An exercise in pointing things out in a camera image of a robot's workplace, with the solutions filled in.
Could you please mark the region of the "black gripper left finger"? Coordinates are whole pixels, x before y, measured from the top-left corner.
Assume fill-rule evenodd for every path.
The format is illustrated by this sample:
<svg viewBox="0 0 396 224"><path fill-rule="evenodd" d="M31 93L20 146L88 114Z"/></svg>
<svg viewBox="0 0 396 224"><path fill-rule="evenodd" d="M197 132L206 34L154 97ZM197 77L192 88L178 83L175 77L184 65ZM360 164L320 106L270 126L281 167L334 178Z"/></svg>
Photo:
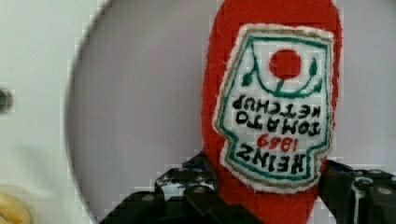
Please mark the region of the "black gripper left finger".
<svg viewBox="0 0 396 224"><path fill-rule="evenodd" d="M219 196L212 164L201 152L155 180L153 191L124 199L99 224L263 224L240 203Z"/></svg>

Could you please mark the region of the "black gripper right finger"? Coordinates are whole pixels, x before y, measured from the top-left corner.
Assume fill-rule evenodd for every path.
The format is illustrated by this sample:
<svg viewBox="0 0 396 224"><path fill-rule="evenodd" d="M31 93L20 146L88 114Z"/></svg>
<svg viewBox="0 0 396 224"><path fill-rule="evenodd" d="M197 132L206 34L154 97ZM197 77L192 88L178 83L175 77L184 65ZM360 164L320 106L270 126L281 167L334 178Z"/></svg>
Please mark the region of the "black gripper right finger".
<svg viewBox="0 0 396 224"><path fill-rule="evenodd" d="M395 175L327 160L318 195L337 224L396 224Z"/></svg>

